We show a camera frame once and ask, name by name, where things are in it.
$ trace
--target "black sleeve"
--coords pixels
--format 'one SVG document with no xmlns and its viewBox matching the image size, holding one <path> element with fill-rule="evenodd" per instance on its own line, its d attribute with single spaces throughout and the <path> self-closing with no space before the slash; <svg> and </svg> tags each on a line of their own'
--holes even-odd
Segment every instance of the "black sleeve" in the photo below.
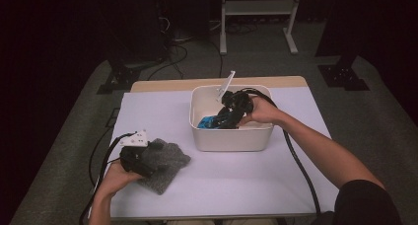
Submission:
<svg viewBox="0 0 418 225">
<path fill-rule="evenodd" d="M 335 201 L 333 224 L 402 224 L 396 207 L 383 188 L 368 181 L 345 184 Z"/>
</svg>

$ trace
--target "white tabletop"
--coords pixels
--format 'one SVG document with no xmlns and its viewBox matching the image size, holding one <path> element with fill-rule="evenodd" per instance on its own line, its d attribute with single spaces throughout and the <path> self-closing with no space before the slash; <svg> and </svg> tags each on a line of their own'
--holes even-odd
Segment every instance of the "white tabletop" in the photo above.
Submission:
<svg viewBox="0 0 418 225">
<path fill-rule="evenodd" d="M 309 87 L 270 88 L 278 107 L 329 136 Z M 206 217 L 294 216 L 314 214 L 309 186 L 275 127 L 267 148 L 260 152 L 201 152 L 189 125 L 191 91 L 143 92 L 124 95 L 114 139 L 147 130 L 150 141 L 161 138 L 179 145 L 190 163 L 157 195 L 132 183 L 117 193 L 111 217 L 178 219 Z M 338 189 L 314 166 L 292 140 L 315 187 L 322 211 L 333 210 Z M 116 146 L 110 159 L 118 157 Z"/>
</svg>

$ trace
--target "gray cloth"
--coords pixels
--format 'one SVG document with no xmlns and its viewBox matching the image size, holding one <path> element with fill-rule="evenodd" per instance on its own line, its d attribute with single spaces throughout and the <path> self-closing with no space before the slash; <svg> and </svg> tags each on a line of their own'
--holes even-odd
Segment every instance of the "gray cloth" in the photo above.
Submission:
<svg viewBox="0 0 418 225">
<path fill-rule="evenodd" d="M 162 144 L 162 148 L 151 146 L 142 153 L 142 162 L 157 172 L 149 179 L 139 180 L 139 184 L 150 188 L 157 194 L 163 194 L 172 183 L 178 171 L 190 162 L 190 157 L 183 154 L 177 144 L 167 143 L 162 139 L 155 139 L 153 144 Z"/>
</svg>

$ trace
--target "white plastic bin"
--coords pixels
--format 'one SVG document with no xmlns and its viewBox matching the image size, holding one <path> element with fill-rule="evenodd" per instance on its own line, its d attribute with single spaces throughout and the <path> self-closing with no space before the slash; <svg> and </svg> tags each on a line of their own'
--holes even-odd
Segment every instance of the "white plastic bin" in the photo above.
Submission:
<svg viewBox="0 0 418 225">
<path fill-rule="evenodd" d="M 190 103 L 190 126 L 194 142 L 201 151 L 261 151 L 267 146 L 273 124 L 250 122 L 239 129 L 197 128 L 204 116 L 216 115 L 223 107 L 216 101 L 221 86 L 201 86 L 193 90 Z M 228 90 L 236 92 L 253 88 L 271 98 L 270 91 L 260 85 L 231 85 Z"/>
</svg>

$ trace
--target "dark background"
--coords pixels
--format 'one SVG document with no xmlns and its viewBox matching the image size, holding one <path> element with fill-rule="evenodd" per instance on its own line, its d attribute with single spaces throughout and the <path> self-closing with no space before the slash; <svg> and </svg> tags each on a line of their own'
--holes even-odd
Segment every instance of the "dark background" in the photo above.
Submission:
<svg viewBox="0 0 418 225">
<path fill-rule="evenodd" d="M 219 19 L 220 1 L 207 0 L 210 12 L 202 16 Z M 317 55 L 338 55 L 347 48 L 347 41 L 355 40 L 351 46 L 377 67 L 388 88 L 418 122 L 415 1 L 301 0 L 297 19 L 327 18 Z M 94 69 L 109 54 L 126 53 L 128 43 L 121 44 L 114 35 L 126 26 L 111 29 L 106 20 L 106 16 L 120 17 L 113 2 L 1 0 L 1 113 L 5 119 L 1 224 L 10 222 Z M 175 3 L 165 4 L 163 12 L 173 17 L 175 12 L 183 12 Z"/>
</svg>

